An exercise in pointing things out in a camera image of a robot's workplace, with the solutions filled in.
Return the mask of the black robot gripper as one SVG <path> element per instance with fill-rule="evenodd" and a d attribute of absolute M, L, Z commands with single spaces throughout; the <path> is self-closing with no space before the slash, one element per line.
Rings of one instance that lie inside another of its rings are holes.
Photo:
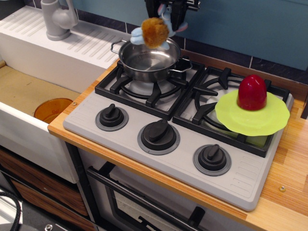
<path fill-rule="evenodd" d="M 159 0 L 145 0 L 146 10 L 149 18 L 158 17 Z M 198 11 L 200 1 L 198 0 L 167 0 L 168 5 L 172 5 L 172 30 L 185 30 L 188 23 L 184 22 L 186 11 Z"/>

